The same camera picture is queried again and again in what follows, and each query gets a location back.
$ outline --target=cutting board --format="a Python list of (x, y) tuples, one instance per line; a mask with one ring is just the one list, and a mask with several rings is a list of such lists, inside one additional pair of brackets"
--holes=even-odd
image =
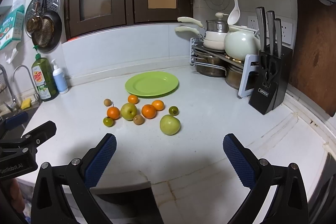
[(336, 112), (336, 4), (297, 0), (298, 19), (289, 83), (330, 116)]

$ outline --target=hand soap bottle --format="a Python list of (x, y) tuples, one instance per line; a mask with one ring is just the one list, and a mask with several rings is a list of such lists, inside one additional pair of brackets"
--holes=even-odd
[(61, 68), (56, 64), (56, 59), (52, 60), (51, 63), (54, 66), (54, 71), (52, 75), (54, 76), (54, 80), (56, 83), (56, 87), (59, 91), (59, 94), (65, 94), (68, 92), (68, 85), (64, 77), (64, 73)]
[(39, 53), (35, 56), (36, 61), (31, 66), (34, 81), (42, 101), (50, 101), (58, 95), (58, 90), (53, 78), (53, 71), (47, 58), (41, 57)]

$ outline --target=white countertop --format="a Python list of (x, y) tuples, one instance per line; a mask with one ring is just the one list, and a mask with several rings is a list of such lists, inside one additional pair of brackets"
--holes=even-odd
[[(129, 95), (125, 82), (133, 75), (78, 85), (42, 103), (25, 133), (48, 120), (56, 123), (57, 132), (38, 148), (37, 164), (66, 165), (113, 133), (117, 151), (95, 190), (113, 193), (151, 185), (165, 224), (227, 223), (249, 192), (223, 152), (224, 136), (234, 133), (258, 158), (273, 165), (296, 162), (311, 196), (327, 152), (324, 140), (296, 113), (281, 104), (263, 116), (248, 104), (249, 98), (239, 99), (223, 78), (200, 75), (191, 66), (163, 71), (179, 79), (179, 88), (162, 97), (166, 108), (156, 118), (140, 126), (123, 118), (111, 128), (102, 123), (104, 99), (121, 108)], [(138, 109), (153, 100), (141, 98)], [(167, 136), (159, 122), (172, 105), (180, 110), (182, 128)], [(20, 179), (34, 184), (38, 170)], [(263, 207), (259, 220), (266, 211)]]

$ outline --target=silver knife handle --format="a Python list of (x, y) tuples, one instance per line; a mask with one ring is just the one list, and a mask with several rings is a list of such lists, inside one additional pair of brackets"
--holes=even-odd
[(257, 7), (257, 20), (259, 26), (259, 33), (260, 33), (260, 46), (261, 51), (264, 52), (266, 48), (266, 15), (265, 15), (265, 8), (264, 7)]
[(277, 34), (277, 45), (278, 45), (278, 57), (281, 58), (282, 49), (282, 29), (281, 29), (281, 19), (276, 18), (274, 20), (275, 32)]
[(274, 54), (275, 46), (275, 13), (274, 11), (267, 11), (268, 33), (269, 33), (269, 53)]

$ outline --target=white spoon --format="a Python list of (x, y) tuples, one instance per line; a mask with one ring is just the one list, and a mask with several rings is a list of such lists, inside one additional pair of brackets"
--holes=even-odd
[(234, 1), (235, 1), (235, 7), (233, 8), (229, 17), (227, 18), (228, 25), (235, 25), (240, 18), (240, 10), (239, 10), (239, 7), (238, 7), (238, 0), (234, 0)]

